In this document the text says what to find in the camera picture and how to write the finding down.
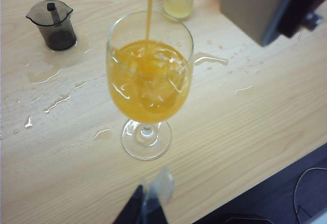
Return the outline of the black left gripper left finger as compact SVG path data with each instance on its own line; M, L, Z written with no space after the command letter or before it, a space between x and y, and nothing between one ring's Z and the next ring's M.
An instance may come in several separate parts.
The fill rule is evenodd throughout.
M144 200L143 185L138 185L113 223L140 223Z

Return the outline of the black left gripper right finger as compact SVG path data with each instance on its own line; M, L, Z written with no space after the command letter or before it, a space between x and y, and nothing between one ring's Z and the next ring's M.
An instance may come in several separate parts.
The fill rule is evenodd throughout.
M168 224L163 208L157 198L152 201L152 210L150 212L150 223Z

